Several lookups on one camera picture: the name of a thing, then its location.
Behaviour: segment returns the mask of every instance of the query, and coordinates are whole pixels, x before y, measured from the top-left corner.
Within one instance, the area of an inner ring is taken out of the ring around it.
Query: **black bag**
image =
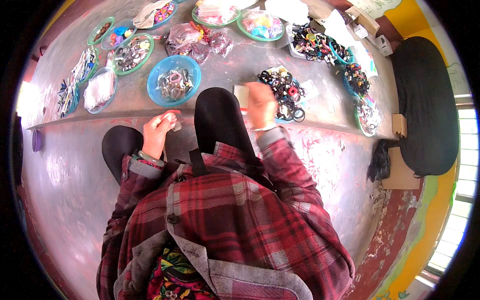
[[[379,140],[373,152],[372,162],[368,166],[368,177],[372,182],[390,177],[390,157],[388,156],[390,143],[388,140]]]

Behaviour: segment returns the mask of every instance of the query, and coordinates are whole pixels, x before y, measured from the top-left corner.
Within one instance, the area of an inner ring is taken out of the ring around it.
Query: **cardboard box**
[[[402,114],[392,114],[392,131],[407,137],[407,119]]]
[[[390,157],[390,177],[382,180],[382,186],[388,190],[417,190],[420,188],[420,178],[415,178],[415,172],[410,169],[402,157],[400,147],[388,149]]]
[[[367,13],[355,6],[350,7],[345,12],[353,15],[357,24],[360,24],[363,26],[363,28],[367,29],[369,34],[373,36],[377,35],[377,31],[378,29],[380,29],[380,25]]]
[[[386,56],[389,56],[390,54],[393,54],[392,46],[390,45],[390,42],[384,35],[377,37],[375,41],[376,41],[376,46],[378,50],[383,56],[386,57]]]

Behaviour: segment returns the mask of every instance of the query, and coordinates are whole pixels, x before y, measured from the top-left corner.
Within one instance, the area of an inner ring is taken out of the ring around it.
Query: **red plaid jacket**
[[[207,175],[125,156],[97,273],[101,300],[144,299],[156,257],[173,238],[221,299],[338,299],[355,269],[316,184],[280,128],[257,141],[276,192],[246,174],[236,148],[203,154]]]

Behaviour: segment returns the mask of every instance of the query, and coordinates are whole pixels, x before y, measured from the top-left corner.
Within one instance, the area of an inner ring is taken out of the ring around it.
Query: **person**
[[[353,261],[316,184],[275,123],[276,100],[249,87],[255,156],[235,96],[197,99],[198,149],[162,161],[167,111],[137,130],[116,126],[102,153],[120,185],[104,235],[97,291],[106,299],[338,299]]]

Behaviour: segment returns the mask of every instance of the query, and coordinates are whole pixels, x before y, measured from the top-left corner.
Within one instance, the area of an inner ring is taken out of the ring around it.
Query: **white box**
[[[375,40],[377,48],[383,56],[389,56],[390,54],[393,54],[392,46],[384,35],[377,37]]]

